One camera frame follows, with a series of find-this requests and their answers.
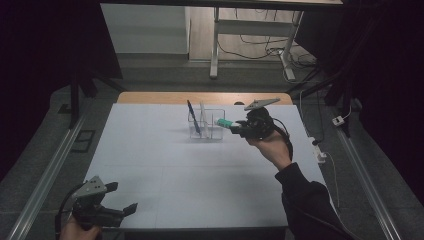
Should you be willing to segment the wooden table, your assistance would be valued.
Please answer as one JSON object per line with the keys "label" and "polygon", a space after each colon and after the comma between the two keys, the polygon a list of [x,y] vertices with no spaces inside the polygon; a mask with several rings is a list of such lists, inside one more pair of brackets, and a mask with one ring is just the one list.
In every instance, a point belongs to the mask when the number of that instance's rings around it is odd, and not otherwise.
{"label": "wooden table", "polygon": [[185,104],[203,101],[212,105],[234,105],[236,102],[250,104],[254,100],[279,98],[279,105],[292,105],[286,93],[229,93],[229,92],[123,92],[120,104]]}

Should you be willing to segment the aluminium rail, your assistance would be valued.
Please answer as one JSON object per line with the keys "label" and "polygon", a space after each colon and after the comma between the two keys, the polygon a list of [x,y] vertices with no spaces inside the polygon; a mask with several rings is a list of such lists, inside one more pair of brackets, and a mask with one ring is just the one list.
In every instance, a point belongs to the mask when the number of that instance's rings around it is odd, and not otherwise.
{"label": "aluminium rail", "polygon": [[66,131],[6,240],[25,240],[27,237],[85,120],[86,114],[83,113]]}
{"label": "aluminium rail", "polygon": [[368,173],[362,158],[360,157],[352,140],[346,136],[343,130],[337,129],[337,135],[343,145],[352,168],[358,177],[364,193],[368,199],[371,208],[381,226],[381,229],[387,240],[402,240],[401,234],[389,213],[386,204],[382,200],[377,188],[375,187],[370,174]]}

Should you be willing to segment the white cabinet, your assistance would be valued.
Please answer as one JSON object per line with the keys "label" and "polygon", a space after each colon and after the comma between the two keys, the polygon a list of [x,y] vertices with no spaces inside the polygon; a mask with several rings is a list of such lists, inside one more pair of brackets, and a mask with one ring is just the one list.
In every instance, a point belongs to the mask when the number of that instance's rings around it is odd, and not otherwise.
{"label": "white cabinet", "polygon": [[188,7],[104,3],[101,9],[117,53],[189,53]]}

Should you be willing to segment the white-legged desk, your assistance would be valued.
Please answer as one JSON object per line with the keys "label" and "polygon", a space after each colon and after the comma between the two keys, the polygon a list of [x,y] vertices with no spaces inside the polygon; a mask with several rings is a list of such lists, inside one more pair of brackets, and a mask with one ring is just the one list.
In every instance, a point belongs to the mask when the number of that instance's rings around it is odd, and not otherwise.
{"label": "white-legged desk", "polygon": [[295,74],[289,63],[290,50],[293,46],[302,19],[302,11],[293,11],[290,22],[256,21],[223,19],[220,17],[220,8],[213,8],[213,44],[209,76],[216,79],[218,76],[218,52],[220,35],[247,35],[265,37],[283,37],[285,45],[276,52],[283,65],[283,73],[287,80],[294,81]]}

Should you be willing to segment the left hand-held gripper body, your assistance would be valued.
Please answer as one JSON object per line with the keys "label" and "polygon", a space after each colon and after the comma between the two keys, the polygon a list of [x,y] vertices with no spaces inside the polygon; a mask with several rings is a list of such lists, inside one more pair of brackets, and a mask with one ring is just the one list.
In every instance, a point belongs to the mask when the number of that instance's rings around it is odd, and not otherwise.
{"label": "left hand-held gripper body", "polygon": [[107,194],[99,176],[87,180],[72,194],[74,200],[72,215],[83,228],[93,225],[101,227],[119,227],[125,215],[123,210],[114,210],[102,205]]}

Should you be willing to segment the person's right hand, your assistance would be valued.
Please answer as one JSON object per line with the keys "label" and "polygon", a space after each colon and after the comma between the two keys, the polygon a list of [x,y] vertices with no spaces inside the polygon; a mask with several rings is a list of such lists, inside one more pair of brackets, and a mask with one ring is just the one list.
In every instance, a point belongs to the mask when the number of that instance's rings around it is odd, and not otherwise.
{"label": "person's right hand", "polygon": [[283,136],[277,131],[265,139],[247,139],[247,143],[256,147],[279,171],[292,163]]}

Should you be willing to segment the blue pen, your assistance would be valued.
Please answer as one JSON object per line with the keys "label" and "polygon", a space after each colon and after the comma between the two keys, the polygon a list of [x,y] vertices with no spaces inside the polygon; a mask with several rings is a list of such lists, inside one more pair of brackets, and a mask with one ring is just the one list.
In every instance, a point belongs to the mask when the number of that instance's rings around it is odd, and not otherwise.
{"label": "blue pen", "polygon": [[192,107],[192,104],[189,100],[187,100],[187,106],[188,106],[188,109],[189,109],[189,113],[190,113],[190,115],[193,119],[193,124],[194,124],[195,130],[196,130],[196,133],[201,137],[201,129],[200,129],[200,126],[199,126],[198,121],[196,119],[196,115],[195,115],[194,109]]}

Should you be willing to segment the white foam board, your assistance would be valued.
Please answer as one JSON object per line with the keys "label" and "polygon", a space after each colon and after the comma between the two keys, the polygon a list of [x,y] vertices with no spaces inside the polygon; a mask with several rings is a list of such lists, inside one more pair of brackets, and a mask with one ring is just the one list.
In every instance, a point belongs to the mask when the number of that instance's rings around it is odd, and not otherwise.
{"label": "white foam board", "polygon": [[185,105],[116,104],[87,171],[118,189],[103,203],[134,203],[126,229],[283,227],[276,169],[229,130],[196,139]]}

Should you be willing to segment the black metal stand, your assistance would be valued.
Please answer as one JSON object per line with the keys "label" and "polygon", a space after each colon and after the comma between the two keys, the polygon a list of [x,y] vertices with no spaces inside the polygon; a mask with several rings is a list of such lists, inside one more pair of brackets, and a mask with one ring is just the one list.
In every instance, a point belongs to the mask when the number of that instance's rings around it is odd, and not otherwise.
{"label": "black metal stand", "polygon": [[79,103],[79,90],[82,90],[86,97],[94,98],[97,93],[97,87],[94,80],[98,79],[104,84],[119,93],[125,92],[126,88],[114,82],[110,77],[101,74],[99,71],[90,68],[79,68],[72,75],[70,80],[70,93],[71,93],[71,108],[70,108],[70,124],[69,128],[73,129],[77,121],[80,119],[80,103]]}
{"label": "black metal stand", "polygon": [[339,128],[346,137],[351,136],[349,130],[349,116],[351,114],[353,81],[356,73],[355,65],[376,25],[377,20],[371,17],[366,24],[357,29],[357,32],[340,49],[340,51],[334,54],[326,62],[326,65],[329,65],[330,63],[338,64],[338,69],[334,74],[328,76],[325,80],[313,87],[301,90],[299,93],[294,93],[295,89],[299,89],[301,86],[309,82],[310,77],[307,77],[303,82],[295,85],[287,91],[293,100],[300,101],[303,97],[317,93],[319,90],[330,86],[330,90],[325,96],[324,102],[327,106],[335,106],[339,100],[342,100],[341,115],[344,123],[339,125]]}

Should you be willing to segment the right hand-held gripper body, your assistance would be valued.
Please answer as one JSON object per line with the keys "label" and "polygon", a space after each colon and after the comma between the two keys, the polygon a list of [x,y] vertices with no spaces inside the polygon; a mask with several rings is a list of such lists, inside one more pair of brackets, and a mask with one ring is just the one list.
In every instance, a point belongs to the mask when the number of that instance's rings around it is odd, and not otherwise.
{"label": "right hand-held gripper body", "polygon": [[254,100],[244,108],[247,111],[246,127],[243,133],[245,138],[263,139],[272,134],[273,120],[266,106],[278,101],[279,98]]}

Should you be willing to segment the green and white glue stick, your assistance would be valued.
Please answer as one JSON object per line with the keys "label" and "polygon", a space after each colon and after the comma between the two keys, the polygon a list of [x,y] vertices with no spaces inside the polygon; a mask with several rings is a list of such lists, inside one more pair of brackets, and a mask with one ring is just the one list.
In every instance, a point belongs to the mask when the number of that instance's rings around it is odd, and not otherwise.
{"label": "green and white glue stick", "polygon": [[231,127],[238,127],[239,124],[233,121],[229,121],[223,118],[219,118],[216,120],[216,124],[220,127],[230,129]]}

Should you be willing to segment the white power strip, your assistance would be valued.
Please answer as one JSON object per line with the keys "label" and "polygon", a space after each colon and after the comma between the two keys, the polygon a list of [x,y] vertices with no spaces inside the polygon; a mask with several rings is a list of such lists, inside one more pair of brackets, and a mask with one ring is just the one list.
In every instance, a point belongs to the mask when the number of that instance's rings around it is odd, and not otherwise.
{"label": "white power strip", "polygon": [[317,159],[317,162],[319,164],[324,164],[326,162],[327,155],[321,151],[319,147],[319,141],[316,140],[314,137],[309,137],[309,141],[313,148],[313,153]]}

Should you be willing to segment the person's left hand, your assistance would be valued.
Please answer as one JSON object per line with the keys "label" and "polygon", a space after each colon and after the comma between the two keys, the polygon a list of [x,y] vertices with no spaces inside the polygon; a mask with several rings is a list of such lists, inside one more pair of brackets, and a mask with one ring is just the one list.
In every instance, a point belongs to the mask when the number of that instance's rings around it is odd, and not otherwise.
{"label": "person's left hand", "polygon": [[59,240],[95,240],[100,234],[101,228],[99,226],[84,230],[77,220],[71,216],[61,229]]}

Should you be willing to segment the clear plastic organizer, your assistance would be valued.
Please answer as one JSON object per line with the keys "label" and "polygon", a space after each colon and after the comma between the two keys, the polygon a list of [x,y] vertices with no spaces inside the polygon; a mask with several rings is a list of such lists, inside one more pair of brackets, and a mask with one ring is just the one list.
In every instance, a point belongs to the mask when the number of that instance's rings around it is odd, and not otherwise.
{"label": "clear plastic organizer", "polygon": [[198,121],[198,124],[201,129],[201,137],[196,133],[193,119],[188,113],[187,120],[188,120],[188,126],[189,126],[189,134],[191,139],[204,139],[204,140],[221,140],[223,138],[223,128],[218,126],[216,124],[216,120],[219,118],[225,118],[225,111],[223,109],[205,109],[206,115],[207,115],[207,122],[209,125],[209,131],[210,131],[210,139],[207,139],[204,137],[204,126],[201,119],[201,109],[196,108],[194,109],[196,119]]}

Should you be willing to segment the dark curtain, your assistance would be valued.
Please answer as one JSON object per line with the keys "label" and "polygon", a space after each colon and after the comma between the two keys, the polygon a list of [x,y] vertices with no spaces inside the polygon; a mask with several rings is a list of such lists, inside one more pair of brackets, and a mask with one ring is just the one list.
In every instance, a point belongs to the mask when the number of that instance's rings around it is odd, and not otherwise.
{"label": "dark curtain", "polygon": [[102,0],[0,0],[0,181],[16,163],[56,90],[122,77]]}
{"label": "dark curtain", "polygon": [[325,101],[347,90],[359,119],[424,205],[424,0],[343,0],[345,8],[307,11],[296,37],[328,75],[351,68]]}

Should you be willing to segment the black floor frame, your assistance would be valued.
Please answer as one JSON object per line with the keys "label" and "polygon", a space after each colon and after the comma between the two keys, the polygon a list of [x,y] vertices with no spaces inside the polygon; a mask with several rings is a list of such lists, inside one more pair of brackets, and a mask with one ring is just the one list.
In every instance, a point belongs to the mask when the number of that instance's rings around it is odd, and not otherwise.
{"label": "black floor frame", "polygon": [[73,153],[87,153],[93,143],[95,130],[80,130],[71,148]]}

